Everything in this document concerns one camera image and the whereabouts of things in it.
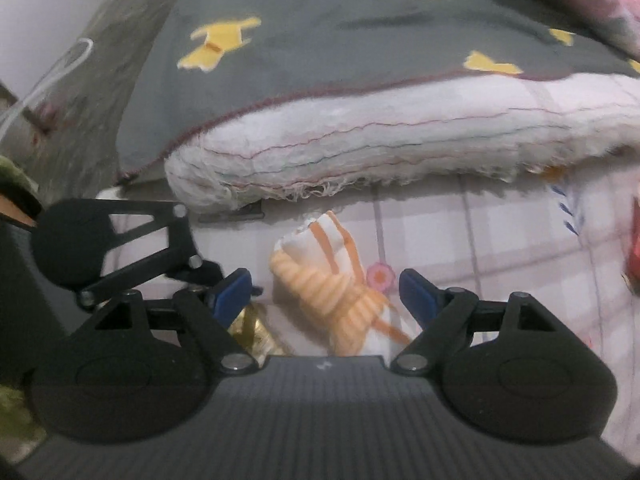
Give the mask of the grey bedsheet yellow prints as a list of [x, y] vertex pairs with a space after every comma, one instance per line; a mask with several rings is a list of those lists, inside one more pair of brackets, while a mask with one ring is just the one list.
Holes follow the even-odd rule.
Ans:
[[303, 99], [480, 75], [637, 77], [623, 53], [533, 0], [177, 0], [122, 114], [133, 179], [208, 127]]

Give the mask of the checked floor mat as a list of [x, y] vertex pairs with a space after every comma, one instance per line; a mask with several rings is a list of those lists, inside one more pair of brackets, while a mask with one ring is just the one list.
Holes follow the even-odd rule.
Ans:
[[333, 211], [355, 239], [367, 274], [395, 297], [401, 271], [489, 300], [529, 292], [608, 364], [618, 399], [605, 439], [639, 457], [639, 300], [624, 267], [632, 237], [639, 159], [618, 155], [506, 183], [472, 176], [355, 188], [297, 203], [265, 202], [259, 220], [192, 217], [201, 255], [244, 268], [262, 289], [262, 320], [285, 351], [324, 356], [329, 343], [274, 281], [281, 237]]

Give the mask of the gold foil wrapper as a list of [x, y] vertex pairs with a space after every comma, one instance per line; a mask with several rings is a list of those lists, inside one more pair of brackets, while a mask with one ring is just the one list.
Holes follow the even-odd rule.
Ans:
[[277, 337], [262, 322], [254, 304], [249, 304], [241, 311], [228, 332], [260, 365], [270, 356], [288, 355]]

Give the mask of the orange striped white cloth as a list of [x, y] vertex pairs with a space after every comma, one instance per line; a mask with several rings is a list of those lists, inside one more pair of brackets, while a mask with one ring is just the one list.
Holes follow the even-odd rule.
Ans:
[[420, 327], [390, 299], [397, 275], [385, 263], [361, 263], [352, 234], [333, 211], [280, 238], [269, 261], [279, 285], [328, 337], [334, 356], [382, 356], [390, 361]]

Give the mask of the pink wet wipes pack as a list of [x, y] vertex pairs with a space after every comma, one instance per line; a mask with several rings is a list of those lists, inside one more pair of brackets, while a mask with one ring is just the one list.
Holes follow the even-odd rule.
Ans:
[[635, 202], [634, 212], [632, 213], [631, 238], [624, 270], [624, 278], [629, 289], [636, 295], [639, 293], [639, 219], [639, 203]]

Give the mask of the white fluffy mattress pad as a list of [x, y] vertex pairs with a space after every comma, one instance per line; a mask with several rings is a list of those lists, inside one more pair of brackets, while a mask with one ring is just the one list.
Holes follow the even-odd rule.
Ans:
[[639, 145], [639, 81], [480, 75], [256, 110], [183, 142], [165, 160], [198, 212], [352, 185], [472, 172], [510, 180]]

